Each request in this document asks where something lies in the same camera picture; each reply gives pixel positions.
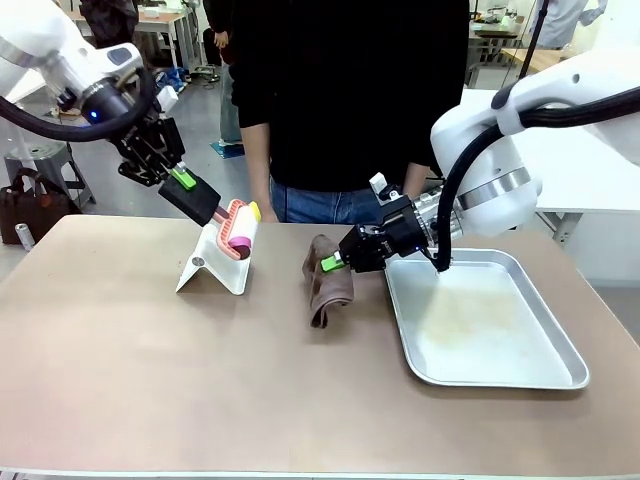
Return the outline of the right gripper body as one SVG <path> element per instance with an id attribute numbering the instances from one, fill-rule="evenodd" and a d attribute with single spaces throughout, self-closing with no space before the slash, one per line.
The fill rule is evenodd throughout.
<path id="1" fill-rule="evenodd" d="M 385 259 L 394 255 L 407 257 L 416 252 L 430 257 L 424 222 L 418 219 L 412 200 L 401 196 L 383 205 L 381 211 L 382 224 L 379 230 L 383 236 Z"/>

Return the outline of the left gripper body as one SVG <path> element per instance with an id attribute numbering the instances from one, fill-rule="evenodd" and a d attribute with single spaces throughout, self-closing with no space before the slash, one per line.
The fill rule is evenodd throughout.
<path id="1" fill-rule="evenodd" d="M 117 149 L 123 158 L 145 169 L 173 169 L 185 154 L 172 117 L 145 118 L 117 140 Z"/>

